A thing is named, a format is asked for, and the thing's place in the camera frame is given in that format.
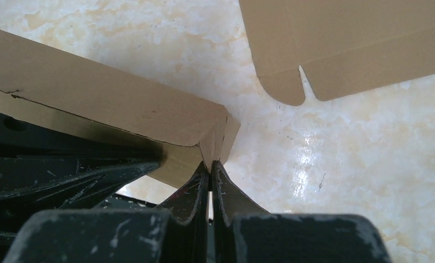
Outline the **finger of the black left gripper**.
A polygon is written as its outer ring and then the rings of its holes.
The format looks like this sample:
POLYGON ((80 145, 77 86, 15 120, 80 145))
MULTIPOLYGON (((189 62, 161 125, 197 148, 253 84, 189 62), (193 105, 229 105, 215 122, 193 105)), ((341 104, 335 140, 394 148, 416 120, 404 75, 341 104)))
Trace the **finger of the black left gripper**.
POLYGON ((161 166, 152 158, 0 157, 0 232, 48 209, 92 208, 161 166))
POLYGON ((83 139, 0 113, 0 157, 87 156, 159 160, 161 151, 83 139))

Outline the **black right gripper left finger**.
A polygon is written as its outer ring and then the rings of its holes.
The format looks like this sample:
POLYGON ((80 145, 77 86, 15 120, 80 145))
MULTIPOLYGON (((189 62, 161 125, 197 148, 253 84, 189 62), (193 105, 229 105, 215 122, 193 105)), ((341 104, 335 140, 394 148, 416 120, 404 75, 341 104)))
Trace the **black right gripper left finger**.
POLYGON ((152 209, 44 210, 18 232, 5 262, 206 262, 209 172, 152 209))

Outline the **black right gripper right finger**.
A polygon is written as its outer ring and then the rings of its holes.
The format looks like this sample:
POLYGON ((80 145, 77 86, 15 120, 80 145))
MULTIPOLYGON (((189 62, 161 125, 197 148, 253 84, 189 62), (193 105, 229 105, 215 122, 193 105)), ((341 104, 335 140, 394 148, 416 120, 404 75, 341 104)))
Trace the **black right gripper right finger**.
POLYGON ((377 228, 355 214, 274 214, 214 161, 217 262, 391 262, 377 228))

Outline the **brown cardboard box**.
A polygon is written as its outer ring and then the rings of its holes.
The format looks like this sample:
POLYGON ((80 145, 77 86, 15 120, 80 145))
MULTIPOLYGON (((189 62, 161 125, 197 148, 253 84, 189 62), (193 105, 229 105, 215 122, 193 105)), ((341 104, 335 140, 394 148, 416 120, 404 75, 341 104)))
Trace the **brown cardboard box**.
POLYGON ((256 75, 277 101, 320 101, 435 74, 435 1, 240 1, 256 75))
POLYGON ((0 30, 0 113, 78 137, 162 151, 150 174, 182 186, 225 162, 240 124, 225 106, 0 30))

